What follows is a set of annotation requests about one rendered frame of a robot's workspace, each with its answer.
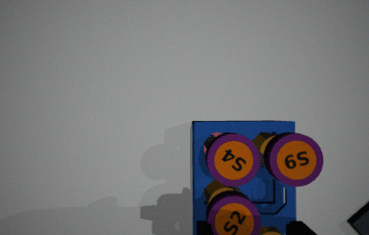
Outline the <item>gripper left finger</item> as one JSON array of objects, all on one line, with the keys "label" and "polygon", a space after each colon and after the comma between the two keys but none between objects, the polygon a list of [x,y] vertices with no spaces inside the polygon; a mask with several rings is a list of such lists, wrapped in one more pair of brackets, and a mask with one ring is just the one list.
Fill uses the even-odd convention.
[{"label": "gripper left finger", "polygon": [[196,228],[197,235],[214,235],[211,224],[207,224],[207,221],[197,221]]}]

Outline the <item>blue tube rack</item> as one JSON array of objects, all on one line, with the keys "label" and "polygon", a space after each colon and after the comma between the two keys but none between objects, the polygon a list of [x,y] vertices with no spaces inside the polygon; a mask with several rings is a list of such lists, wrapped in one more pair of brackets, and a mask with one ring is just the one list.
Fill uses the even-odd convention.
[{"label": "blue tube rack", "polygon": [[[193,121],[193,235],[196,235],[196,221],[206,221],[204,189],[215,179],[207,168],[204,154],[204,142],[214,132],[236,133],[253,141],[261,132],[295,133],[295,122]],[[276,226],[286,235],[286,224],[297,221],[296,187],[269,179],[275,178],[260,165],[255,177],[238,188],[257,207],[261,227]]]}]

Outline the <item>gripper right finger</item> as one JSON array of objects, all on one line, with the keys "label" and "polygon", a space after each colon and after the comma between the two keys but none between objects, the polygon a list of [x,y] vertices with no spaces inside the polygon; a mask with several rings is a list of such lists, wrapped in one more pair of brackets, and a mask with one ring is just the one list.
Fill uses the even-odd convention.
[{"label": "gripper right finger", "polygon": [[286,224],[286,235],[317,235],[302,221],[290,221]]}]

